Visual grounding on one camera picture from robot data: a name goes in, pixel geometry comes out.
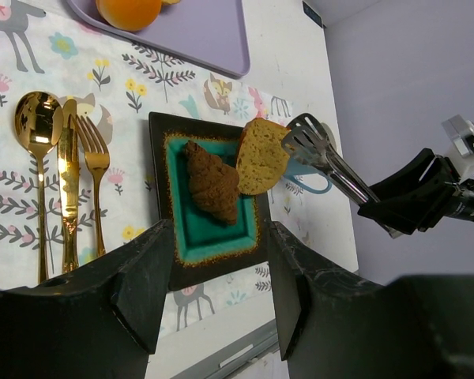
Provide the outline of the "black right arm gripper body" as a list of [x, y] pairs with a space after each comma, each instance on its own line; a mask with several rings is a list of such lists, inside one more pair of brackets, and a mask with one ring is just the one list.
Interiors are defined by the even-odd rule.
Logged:
[[426, 231], [443, 217], [464, 219], [460, 175], [450, 158], [423, 149], [397, 173], [371, 186], [378, 199], [359, 207], [393, 238]]

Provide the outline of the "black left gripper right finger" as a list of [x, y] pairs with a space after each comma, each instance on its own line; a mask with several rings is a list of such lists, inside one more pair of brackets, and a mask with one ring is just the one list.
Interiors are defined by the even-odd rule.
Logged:
[[474, 378], [474, 275], [385, 286], [269, 225], [280, 346], [292, 378]]

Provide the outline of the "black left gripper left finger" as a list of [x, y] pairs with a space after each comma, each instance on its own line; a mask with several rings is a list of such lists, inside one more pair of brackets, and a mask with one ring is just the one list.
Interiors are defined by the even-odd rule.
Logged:
[[172, 261], [161, 220], [72, 272], [0, 290], [0, 378], [143, 378]]

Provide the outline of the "metal tongs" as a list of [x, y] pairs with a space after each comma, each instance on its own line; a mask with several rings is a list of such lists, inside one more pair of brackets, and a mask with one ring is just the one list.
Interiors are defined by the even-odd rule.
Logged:
[[[377, 195], [338, 154], [331, 142], [329, 127], [312, 114], [303, 113], [288, 123], [289, 133], [281, 141], [289, 154], [284, 177], [312, 194], [324, 194], [335, 186], [358, 205], [379, 202]], [[314, 189], [296, 177], [318, 174], [328, 182], [324, 189]]]

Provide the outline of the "bread slice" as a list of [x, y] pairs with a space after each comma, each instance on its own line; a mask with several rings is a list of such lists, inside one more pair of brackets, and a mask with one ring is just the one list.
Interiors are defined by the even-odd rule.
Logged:
[[246, 124], [235, 164], [242, 194], [266, 193], [279, 182], [289, 161], [281, 141], [289, 133], [288, 128], [263, 118], [255, 118]]

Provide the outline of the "brown croissant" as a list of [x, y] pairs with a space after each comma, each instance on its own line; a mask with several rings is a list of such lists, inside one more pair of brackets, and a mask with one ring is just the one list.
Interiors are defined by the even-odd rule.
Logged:
[[237, 170], [194, 141], [185, 144], [183, 153], [187, 158], [188, 188], [195, 205], [215, 219], [235, 225], [240, 195]]

